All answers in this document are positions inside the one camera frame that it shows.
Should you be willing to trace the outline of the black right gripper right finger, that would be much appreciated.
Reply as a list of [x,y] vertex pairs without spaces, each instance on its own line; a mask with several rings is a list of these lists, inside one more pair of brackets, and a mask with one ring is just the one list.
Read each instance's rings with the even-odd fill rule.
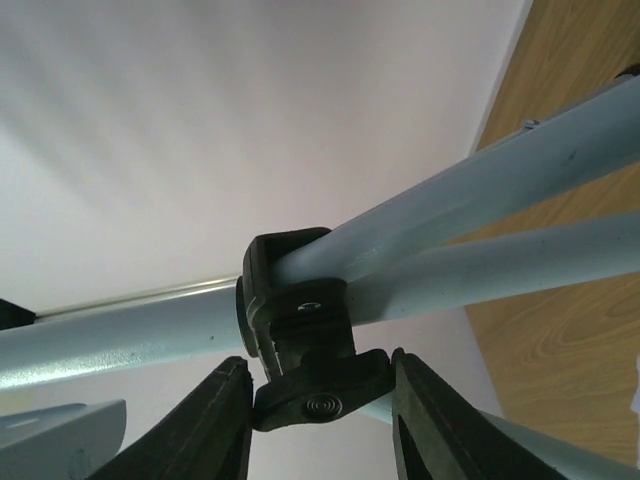
[[418,356],[392,354],[393,444],[400,479],[563,479],[485,418]]

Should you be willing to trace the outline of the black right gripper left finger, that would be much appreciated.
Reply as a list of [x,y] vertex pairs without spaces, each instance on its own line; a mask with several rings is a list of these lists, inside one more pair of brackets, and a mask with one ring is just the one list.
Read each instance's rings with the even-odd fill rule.
[[252,406],[253,381],[247,362],[229,357],[156,426],[91,478],[246,479]]

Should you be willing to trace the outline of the light blue music stand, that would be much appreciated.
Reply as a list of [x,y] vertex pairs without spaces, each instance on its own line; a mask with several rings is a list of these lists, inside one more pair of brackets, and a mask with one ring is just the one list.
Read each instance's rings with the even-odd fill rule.
[[[39,315],[1,305],[1,387],[14,390],[244,346],[267,376],[251,428],[365,410],[392,425],[392,353],[356,326],[635,273],[629,212],[464,243],[461,236],[639,158],[639,70],[330,230],[256,237],[240,276]],[[636,469],[480,411],[563,479]],[[92,479],[128,448],[121,400],[1,420],[5,479]]]

